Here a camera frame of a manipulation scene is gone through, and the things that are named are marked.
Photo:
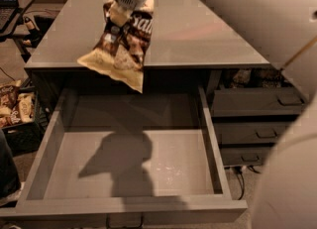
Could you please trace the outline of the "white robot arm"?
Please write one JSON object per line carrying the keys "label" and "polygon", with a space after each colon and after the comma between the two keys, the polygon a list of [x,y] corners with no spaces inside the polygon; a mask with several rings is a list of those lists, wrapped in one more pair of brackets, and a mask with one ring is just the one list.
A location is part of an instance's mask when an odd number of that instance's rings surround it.
{"label": "white robot arm", "polygon": [[200,0],[302,93],[308,105],[266,160],[252,229],[317,229],[317,0]]}

